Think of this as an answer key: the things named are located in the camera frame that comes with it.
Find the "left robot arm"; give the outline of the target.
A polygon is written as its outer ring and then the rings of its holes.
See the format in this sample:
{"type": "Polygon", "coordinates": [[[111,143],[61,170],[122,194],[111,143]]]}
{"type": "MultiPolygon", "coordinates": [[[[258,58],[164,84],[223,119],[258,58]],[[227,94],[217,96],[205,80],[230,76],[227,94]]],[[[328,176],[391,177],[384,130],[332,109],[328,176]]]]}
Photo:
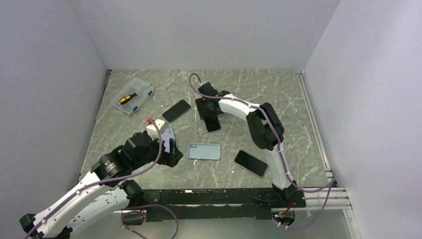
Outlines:
{"type": "Polygon", "coordinates": [[[175,139],[138,132],[103,155],[84,178],[52,206],[19,220],[27,239],[74,239],[87,227],[116,210],[137,209],[151,201],[129,177],[156,164],[175,167],[183,157],[175,139]]]}

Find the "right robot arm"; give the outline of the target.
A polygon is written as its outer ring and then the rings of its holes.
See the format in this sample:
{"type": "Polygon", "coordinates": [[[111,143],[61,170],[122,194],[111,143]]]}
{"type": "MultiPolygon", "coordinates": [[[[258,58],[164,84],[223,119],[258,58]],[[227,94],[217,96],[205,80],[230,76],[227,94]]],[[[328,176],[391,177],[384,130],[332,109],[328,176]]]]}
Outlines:
{"type": "Polygon", "coordinates": [[[284,127],[272,105],[250,103],[228,91],[218,92],[209,82],[193,90],[201,96],[195,102],[200,119],[205,122],[207,131],[213,132],[220,129],[218,116],[221,114],[230,114],[247,122],[252,141],[264,151],[272,174],[276,204],[281,207],[289,205],[297,189],[294,187],[295,181],[284,160],[284,127]]]}

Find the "light blue phone case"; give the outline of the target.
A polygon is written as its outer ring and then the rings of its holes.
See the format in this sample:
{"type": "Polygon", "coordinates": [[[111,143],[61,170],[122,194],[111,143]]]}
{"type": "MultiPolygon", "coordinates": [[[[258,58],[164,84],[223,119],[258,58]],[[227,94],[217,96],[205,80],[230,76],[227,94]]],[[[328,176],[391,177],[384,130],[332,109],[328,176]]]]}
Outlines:
{"type": "Polygon", "coordinates": [[[196,160],[220,160],[221,146],[219,144],[190,143],[187,157],[196,160]]]}

